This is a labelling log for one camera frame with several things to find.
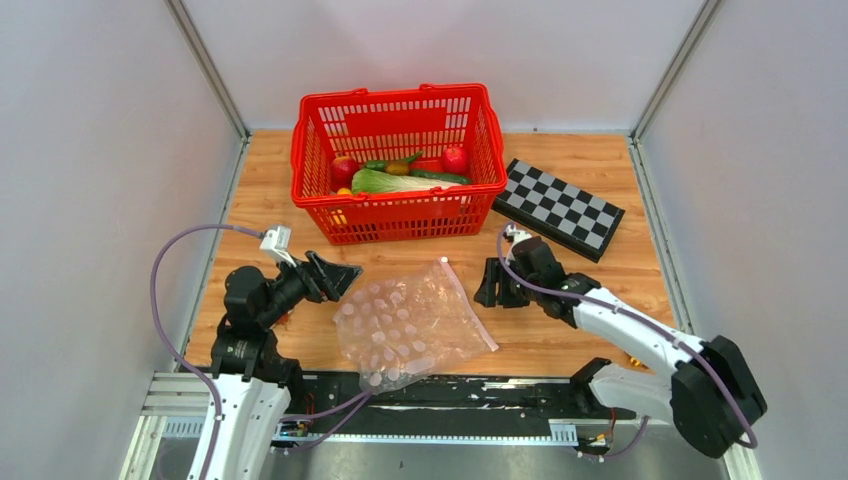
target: plastic bag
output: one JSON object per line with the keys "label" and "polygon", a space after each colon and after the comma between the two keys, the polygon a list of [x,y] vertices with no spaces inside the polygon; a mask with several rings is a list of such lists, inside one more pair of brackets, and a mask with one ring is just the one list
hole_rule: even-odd
{"label": "plastic bag", "polygon": [[342,355],[358,365],[362,389],[374,393],[498,348],[446,258],[351,292],[333,321]]}

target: black and white checkerboard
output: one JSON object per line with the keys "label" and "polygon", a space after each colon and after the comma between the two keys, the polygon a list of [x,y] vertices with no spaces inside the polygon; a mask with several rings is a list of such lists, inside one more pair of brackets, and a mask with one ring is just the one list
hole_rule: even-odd
{"label": "black and white checkerboard", "polygon": [[597,262],[624,210],[518,160],[492,209]]}

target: red apple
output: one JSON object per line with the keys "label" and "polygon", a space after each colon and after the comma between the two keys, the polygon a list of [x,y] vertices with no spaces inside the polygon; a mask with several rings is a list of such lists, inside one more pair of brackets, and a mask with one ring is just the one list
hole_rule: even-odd
{"label": "red apple", "polygon": [[353,174],[359,171],[359,164],[353,157],[342,156],[333,159],[330,164],[330,177],[336,188],[350,188]]}
{"label": "red apple", "polygon": [[468,171],[468,154],[462,147],[448,147],[442,152],[442,169],[448,173],[464,175]]}

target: wooden table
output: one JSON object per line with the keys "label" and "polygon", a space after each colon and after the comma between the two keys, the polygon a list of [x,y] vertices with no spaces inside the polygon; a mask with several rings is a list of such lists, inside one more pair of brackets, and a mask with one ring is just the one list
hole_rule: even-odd
{"label": "wooden table", "polygon": [[[257,230],[277,223],[289,225],[293,229],[289,244],[293,255],[303,258],[304,251],[315,250],[331,262],[362,265],[365,273],[358,280],[362,284],[411,273],[422,262],[444,255],[450,258],[468,296],[474,294],[480,286],[485,258],[496,254],[495,238],[508,221],[505,217],[491,212],[476,236],[332,246],[310,217],[291,202],[290,145],[290,132],[260,131],[254,135],[229,223]],[[504,146],[505,160],[520,158],[627,211],[598,264],[553,242],[549,244],[567,271],[596,278],[626,303],[671,325],[671,308],[625,138],[506,134]],[[278,273],[271,260],[259,251],[256,239],[224,233],[188,346],[190,362],[210,363],[215,328],[224,311],[224,279],[243,265],[256,265],[267,277]],[[331,320],[338,307],[332,302],[301,302],[288,322],[274,329],[280,354],[299,359],[304,369],[354,369],[339,353]],[[473,308],[500,349],[445,373],[570,376],[594,357],[606,357],[620,364],[629,359],[605,340],[545,316],[535,305],[504,310],[475,303]]]}

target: red basket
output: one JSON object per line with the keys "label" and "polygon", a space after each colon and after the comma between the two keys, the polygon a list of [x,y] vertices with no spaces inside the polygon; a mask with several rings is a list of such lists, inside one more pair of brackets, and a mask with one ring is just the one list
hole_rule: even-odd
{"label": "red basket", "polygon": [[[423,150],[415,168],[440,171],[439,157],[452,145],[468,152],[472,185],[331,194],[330,162],[338,155],[362,164]],[[308,95],[300,102],[291,164],[294,204],[335,245],[478,233],[507,182],[500,125],[481,84]]]}

